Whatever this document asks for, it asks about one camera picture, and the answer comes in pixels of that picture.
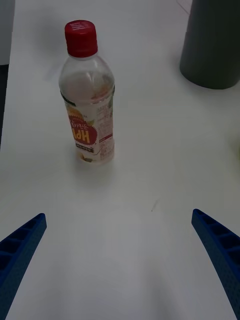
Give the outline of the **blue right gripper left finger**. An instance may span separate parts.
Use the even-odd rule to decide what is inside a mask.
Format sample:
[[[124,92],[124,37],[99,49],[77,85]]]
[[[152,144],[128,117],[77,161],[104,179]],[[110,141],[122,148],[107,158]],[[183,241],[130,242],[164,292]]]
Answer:
[[[47,228],[39,213],[0,242],[0,319],[6,319],[30,261]]]

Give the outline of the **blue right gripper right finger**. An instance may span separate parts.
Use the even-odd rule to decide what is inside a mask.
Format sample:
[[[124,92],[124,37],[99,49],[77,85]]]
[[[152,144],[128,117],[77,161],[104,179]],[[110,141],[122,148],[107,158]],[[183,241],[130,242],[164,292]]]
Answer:
[[[237,319],[240,318],[240,237],[227,227],[194,209],[191,224],[215,268]]]

